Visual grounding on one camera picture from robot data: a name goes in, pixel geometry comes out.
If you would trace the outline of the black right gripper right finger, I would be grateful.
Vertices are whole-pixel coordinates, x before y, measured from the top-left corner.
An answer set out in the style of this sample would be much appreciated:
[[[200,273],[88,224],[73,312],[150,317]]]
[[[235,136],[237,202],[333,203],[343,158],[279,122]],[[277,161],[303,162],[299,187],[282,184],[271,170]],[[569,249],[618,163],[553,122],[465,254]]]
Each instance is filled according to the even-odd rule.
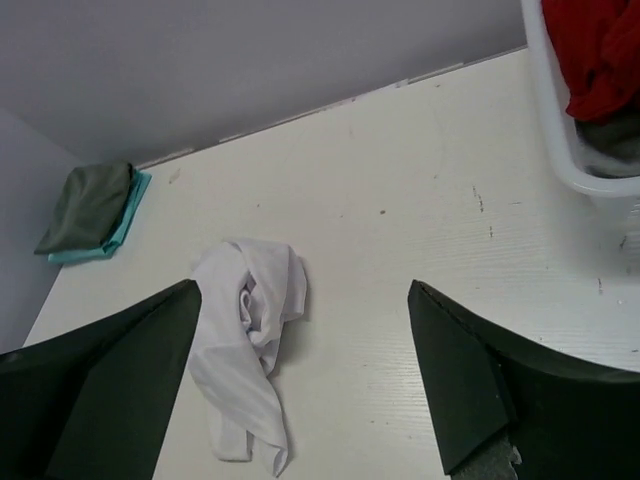
[[[453,479],[635,479],[639,376],[494,324],[414,281],[408,307],[443,471]]]

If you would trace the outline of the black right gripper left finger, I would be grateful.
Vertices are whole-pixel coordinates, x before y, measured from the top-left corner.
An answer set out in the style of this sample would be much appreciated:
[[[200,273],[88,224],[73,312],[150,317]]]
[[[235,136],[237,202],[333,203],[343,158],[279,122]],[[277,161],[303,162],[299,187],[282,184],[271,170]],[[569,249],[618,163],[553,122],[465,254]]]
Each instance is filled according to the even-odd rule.
[[[152,478],[200,308],[183,280],[2,354],[2,478]]]

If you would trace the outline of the white t shirt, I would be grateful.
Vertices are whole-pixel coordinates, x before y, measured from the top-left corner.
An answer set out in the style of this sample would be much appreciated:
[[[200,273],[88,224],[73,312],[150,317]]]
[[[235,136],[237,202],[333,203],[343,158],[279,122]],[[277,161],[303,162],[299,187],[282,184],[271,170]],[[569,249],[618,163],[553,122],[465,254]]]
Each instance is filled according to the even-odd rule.
[[[307,278],[287,244],[226,240],[192,270],[202,304],[187,366],[207,402],[214,455],[261,459],[274,477],[289,454],[283,411],[269,380],[285,323],[305,312]]]

